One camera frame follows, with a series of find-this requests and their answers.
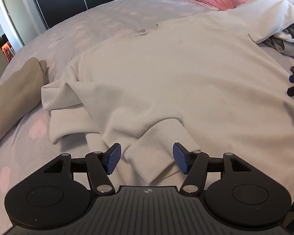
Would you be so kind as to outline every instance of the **white blanket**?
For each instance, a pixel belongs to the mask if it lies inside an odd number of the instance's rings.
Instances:
[[[104,41],[42,88],[49,137],[86,132],[91,151],[119,142],[146,184],[177,172],[174,142],[213,157],[233,152],[294,199],[288,74],[255,44],[292,23],[294,0],[251,0]]]

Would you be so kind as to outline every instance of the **bed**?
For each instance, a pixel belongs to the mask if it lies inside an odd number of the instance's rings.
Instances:
[[[187,0],[116,0],[100,5],[54,26],[23,47],[6,68],[0,84],[30,57],[47,61],[47,80],[54,82],[74,57],[103,40],[154,28],[157,23],[169,19],[211,10]],[[294,66],[293,58],[281,55],[264,44],[259,46],[287,72]],[[137,48],[133,52],[148,50]],[[53,145],[48,138],[49,121],[49,112],[40,104],[0,141],[0,234],[12,226],[4,209],[4,197],[11,187],[61,153],[79,158],[90,151],[84,133],[67,135]],[[122,168],[131,169],[127,164]],[[76,174],[74,179],[87,185],[87,178],[81,174]],[[118,183],[127,184],[127,181],[119,179]]]

